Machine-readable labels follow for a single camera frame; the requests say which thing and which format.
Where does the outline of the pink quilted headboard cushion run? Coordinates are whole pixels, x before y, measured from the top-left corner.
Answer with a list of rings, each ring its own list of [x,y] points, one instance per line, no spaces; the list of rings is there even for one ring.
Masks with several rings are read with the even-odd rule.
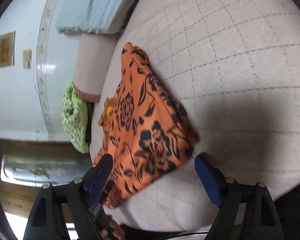
[[[74,90],[83,100],[98,103],[119,33],[83,33],[78,46],[74,72]]]

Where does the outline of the small framed wall picture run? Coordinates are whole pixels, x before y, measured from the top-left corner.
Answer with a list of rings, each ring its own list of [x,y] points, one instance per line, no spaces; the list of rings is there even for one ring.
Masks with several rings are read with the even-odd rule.
[[[0,35],[0,68],[14,65],[15,31]]]

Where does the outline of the green patterned pillow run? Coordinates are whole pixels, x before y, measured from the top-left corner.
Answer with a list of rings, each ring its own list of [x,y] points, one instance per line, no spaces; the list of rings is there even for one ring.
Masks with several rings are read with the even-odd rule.
[[[74,148],[80,153],[88,153],[89,144],[86,142],[88,106],[76,93],[74,83],[71,83],[63,95],[61,118],[63,129]]]

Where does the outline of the beige wall switch plate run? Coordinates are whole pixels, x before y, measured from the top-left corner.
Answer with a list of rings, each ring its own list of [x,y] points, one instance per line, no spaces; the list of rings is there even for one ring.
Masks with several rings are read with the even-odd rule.
[[[23,51],[23,68],[30,69],[32,61],[32,50],[24,50]]]

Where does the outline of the orange black floral garment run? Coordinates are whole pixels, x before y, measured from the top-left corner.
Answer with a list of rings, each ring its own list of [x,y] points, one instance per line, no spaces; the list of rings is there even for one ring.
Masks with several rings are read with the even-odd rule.
[[[121,53],[121,81],[99,120],[102,145],[94,157],[113,158],[105,205],[114,209],[155,180],[182,167],[199,141],[187,112],[156,74],[146,53],[127,43]]]

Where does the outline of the pale blue folded blanket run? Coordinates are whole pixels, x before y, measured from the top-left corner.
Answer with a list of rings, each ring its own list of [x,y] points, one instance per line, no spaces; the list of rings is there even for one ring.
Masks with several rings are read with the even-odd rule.
[[[125,27],[138,0],[64,0],[58,14],[59,33],[115,34]]]

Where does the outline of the brown wooden glass-door wardrobe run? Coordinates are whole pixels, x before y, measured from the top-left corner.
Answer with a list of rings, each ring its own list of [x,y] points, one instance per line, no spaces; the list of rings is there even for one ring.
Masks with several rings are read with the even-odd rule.
[[[92,162],[68,142],[0,139],[0,203],[17,239],[23,239],[34,200],[44,183],[83,176]]]

